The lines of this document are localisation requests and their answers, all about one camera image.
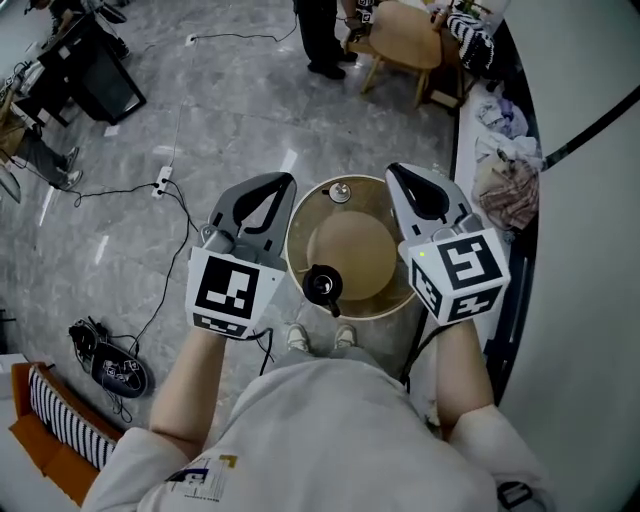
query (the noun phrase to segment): orange sofa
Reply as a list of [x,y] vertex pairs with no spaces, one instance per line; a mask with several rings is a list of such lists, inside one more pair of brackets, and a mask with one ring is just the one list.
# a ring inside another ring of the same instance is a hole
[[35,364],[66,402],[87,422],[105,435],[117,441],[122,432],[116,430],[100,416],[82,403],[71,391],[58,381],[43,363],[20,363],[11,367],[13,400],[16,406],[16,421],[11,432],[31,457],[33,463],[48,476],[78,506],[82,506],[98,470],[78,455],[73,449],[58,441],[47,431],[40,418],[31,409],[29,396],[29,369]]

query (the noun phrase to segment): white t-shirt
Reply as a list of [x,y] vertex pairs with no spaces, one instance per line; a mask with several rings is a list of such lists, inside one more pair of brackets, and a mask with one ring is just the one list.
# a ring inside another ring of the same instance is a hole
[[324,359],[252,382],[218,443],[192,462],[129,430],[83,510],[483,512],[499,510],[505,481],[532,491],[515,510],[552,510],[543,474],[495,407],[464,415],[445,443],[383,371]]

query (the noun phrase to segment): wooden round table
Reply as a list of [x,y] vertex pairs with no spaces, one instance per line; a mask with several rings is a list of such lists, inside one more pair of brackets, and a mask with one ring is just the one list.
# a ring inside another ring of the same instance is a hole
[[[334,183],[349,187],[348,201],[331,199]],[[332,178],[305,195],[293,213],[285,245],[289,271],[300,292],[313,264],[329,265],[343,281],[337,301],[341,318],[371,320],[406,305],[414,293],[407,267],[397,255],[402,235],[391,210],[385,182],[370,176]]]
[[420,73],[414,103],[417,108],[427,88],[429,72],[442,61],[440,33],[432,29],[429,13],[400,2],[382,2],[376,11],[369,44],[376,56],[362,94],[369,90],[380,62],[385,60]]

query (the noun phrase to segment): striped pillow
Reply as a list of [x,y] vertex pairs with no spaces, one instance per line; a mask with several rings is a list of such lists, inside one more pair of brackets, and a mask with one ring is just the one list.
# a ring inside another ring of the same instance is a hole
[[97,470],[107,463],[116,442],[84,420],[58,392],[49,385],[40,370],[29,370],[31,409],[38,415],[47,430],[61,443],[91,463]]

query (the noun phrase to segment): brown shirt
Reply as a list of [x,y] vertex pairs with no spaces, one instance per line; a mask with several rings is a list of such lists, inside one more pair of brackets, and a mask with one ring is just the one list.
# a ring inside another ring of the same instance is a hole
[[13,94],[9,94],[4,105],[0,107],[0,162],[7,163],[18,151],[22,142],[26,125],[24,121],[11,111]]

